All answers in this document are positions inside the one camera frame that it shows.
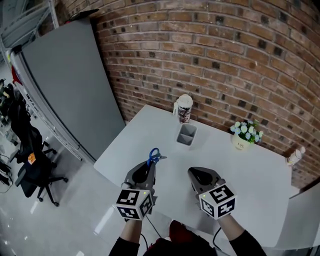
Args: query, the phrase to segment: black office chair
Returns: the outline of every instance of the black office chair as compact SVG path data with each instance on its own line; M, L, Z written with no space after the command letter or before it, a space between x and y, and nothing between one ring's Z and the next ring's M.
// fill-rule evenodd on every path
M21 186L24 195L29 198L39 187L37 198L43 201L41 193L46 189L51 202L58 207L59 203L55 202L49 185L52 182L69 180L65 177L51 177L52 169L57 164L51 162L46 156L49 152L57 153L54 149L43 150L46 142L42 142L42 136L38 129L30 124L30 115L26 110L25 104L20 100L15 100L8 109L8 117L11 120L11 129L21 140L21 146L18 154L16 154L17 162L24 163L18 172L18 179L15 185ZM35 161L29 161L29 156L34 154Z

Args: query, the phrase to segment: flower pot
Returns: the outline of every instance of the flower pot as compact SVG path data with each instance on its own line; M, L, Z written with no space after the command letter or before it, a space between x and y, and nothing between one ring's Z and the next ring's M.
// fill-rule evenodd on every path
M251 144L247 140L240 138L237 134L232 136L231 141L237 150L246 150Z

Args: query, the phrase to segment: brick wall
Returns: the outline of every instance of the brick wall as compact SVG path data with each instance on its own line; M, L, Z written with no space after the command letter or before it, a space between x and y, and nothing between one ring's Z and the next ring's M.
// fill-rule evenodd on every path
M320 175L320 21L309 0L63 0L92 19L123 117L145 105L171 111L194 100L192 119L226 131L257 119L261 146L305 146L292 173L302 188Z

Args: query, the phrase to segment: person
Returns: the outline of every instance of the person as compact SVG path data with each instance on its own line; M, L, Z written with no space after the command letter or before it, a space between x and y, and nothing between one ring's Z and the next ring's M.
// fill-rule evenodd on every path
M217 220L237 256L266 256L257 240L230 214ZM136 256L142 229L141 220L129 219L115 242L109 256ZM159 238L144 256L216 256L216 249L184 225L173 221L169 228L170 240Z

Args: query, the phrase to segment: scissors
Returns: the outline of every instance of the scissors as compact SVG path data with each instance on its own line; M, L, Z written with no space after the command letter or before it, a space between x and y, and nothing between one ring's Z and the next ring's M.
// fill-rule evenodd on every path
M167 157L160 154L159 148L155 147L153 148L149 153L149 159L147 160L146 164L149 167L151 162L154 162L157 164L159 160L166 159Z

